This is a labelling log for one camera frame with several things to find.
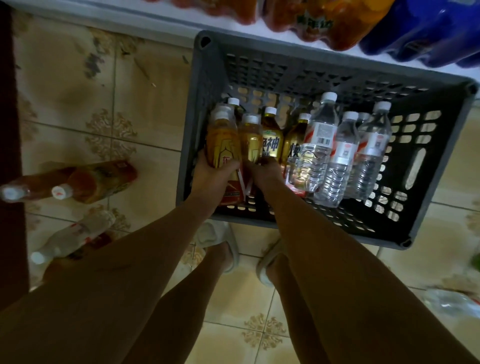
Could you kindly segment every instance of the foot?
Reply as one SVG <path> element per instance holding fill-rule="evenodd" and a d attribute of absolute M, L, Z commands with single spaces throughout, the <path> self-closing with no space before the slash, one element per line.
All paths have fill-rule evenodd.
<path fill-rule="evenodd" d="M 233 265 L 233 254 L 227 242 L 206 248 L 206 255 L 211 256 L 221 264 L 222 272 Z"/>
<path fill-rule="evenodd" d="M 266 268 L 265 273 L 268 279 L 273 283 L 275 287 L 278 286 L 280 275 L 283 269 L 290 269 L 288 266 L 288 258 L 285 254 L 278 254 L 275 259 Z"/>

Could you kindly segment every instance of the person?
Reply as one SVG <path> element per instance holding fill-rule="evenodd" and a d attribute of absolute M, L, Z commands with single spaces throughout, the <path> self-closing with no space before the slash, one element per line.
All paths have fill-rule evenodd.
<path fill-rule="evenodd" d="M 257 273 L 278 290 L 300 363 L 478 364 L 375 256 L 295 196 L 276 162 L 249 167 L 282 237 Z M 236 264 L 234 239 L 200 229 L 205 258 L 162 292 L 236 168 L 213 169 L 200 152 L 184 203 L 4 310 L 2 363 L 185 362 L 215 284 Z"/>

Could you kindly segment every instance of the hand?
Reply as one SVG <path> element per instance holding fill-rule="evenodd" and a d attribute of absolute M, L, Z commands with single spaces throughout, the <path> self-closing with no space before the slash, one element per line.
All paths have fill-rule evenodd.
<path fill-rule="evenodd" d="M 282 169 L 275 158 L 269 157 L 260 160 L 261 164 L 246 161 L 247 168 L 251 171 L 253 182 L 262 190 L 268 199 L 269 192 L 279 186 L 284 186 Z"/>
<path fill-rule="evenodd" d="M 240 162 L 231 160 L 215 169 L 208 165 L 205 149 L 198 152 L 197 159 L 189 198 L 202 200 L 202 203 L 211 210 L 210 214 L 213 214 L 223 198 L 230 175 L 240 167 Z"/>

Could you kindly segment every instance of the white shelf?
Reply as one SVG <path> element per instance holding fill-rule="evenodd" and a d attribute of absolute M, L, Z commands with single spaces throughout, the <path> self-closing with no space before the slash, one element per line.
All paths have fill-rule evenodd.
<path fill-rule="evenodd" d="M 241 25 L 229 17 L 212 17 L 203 11 L 190 8 L 179 9 L 168 1 L 146 2 L 144 0 L 7 0 L 16 8 L 30 11 L 40 11 L 41 14 L 52 12 L 55 14 L 67 14 L 95 22 L 115 24 L 114 30 L 125 29 L 141 30 L 147 37 L 155 33 L 169 34 L 186 39 L 184 43 L 191 44 L 195 35 L 204 29 L 229 30 L 249 36 L 259 36 L 279 42 L 293 43 L 314 49 L 323 49 L 334 52 L 321 42 L 303 42 L 293 32 L 275 33 L 265 25 L 262 19 L 253 25 Z M 344 54 L 366 58 L 385 63 L 397 63 L 389 55 L 366 56 L 358 46 L 355 46 Z M 401 63 L 404 66 L 428 69 L 419 61 Z M 455 64 L 430 69 L 433 71 L 456 74 L 473 78 L 480 83 L 480 68 L 463 69 Z"/>

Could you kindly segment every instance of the slipper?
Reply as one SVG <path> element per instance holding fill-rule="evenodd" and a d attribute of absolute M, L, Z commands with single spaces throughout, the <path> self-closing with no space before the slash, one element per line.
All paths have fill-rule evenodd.
<path fill-rule="evenodd" d="M 240 259 L 239 248 L 232 227 L 228 222 L 211 219 L 205 221 L 195 233 L 193 240 L 200 248 L 208 248 L 226 241 L 233 256 L 233 264 L 223 273 L 230 273 L 238 266 Z"/>
<path fill-rule="evenodd" d="M 281 240 L 275 243 L 274 246 L 265 254 L 260 262 L 257 264 L 257 277 L 261 283 L 267 287 L 273 287 L 273 283 L 267 277 L 267 267 L 273 262 L 277 255 L 284 253 L 285 249 Z"/>

